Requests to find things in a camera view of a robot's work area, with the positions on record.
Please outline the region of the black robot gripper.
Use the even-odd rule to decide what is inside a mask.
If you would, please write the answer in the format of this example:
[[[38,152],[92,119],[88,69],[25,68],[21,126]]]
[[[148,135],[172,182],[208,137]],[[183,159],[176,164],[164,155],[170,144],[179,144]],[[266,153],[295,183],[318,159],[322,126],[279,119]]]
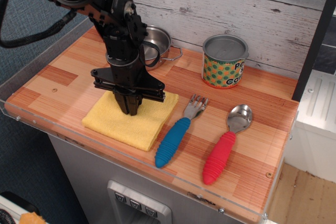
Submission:
[[[158,102],[165,99],[164,83],[148,73],[144,60],[143,54],[138,54],[129,63],[108,59],[109,67],[91,70],[91,76],[95,79],[94,86],[113,91],[115,100],[124,114],[137,115],[143,98]]]

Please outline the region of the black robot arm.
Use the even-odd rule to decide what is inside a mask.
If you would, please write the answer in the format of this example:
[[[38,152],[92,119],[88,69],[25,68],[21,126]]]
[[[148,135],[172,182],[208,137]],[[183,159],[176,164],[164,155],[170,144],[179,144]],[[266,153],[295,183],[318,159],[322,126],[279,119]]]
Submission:
[[[125,114],[136,115],[143,99],[163,102],[165,85],[145,63],[147,25],[133,0],[49,0],[89,17],[106,47],[107,68],[91,71],[96,88],[112,91]]]

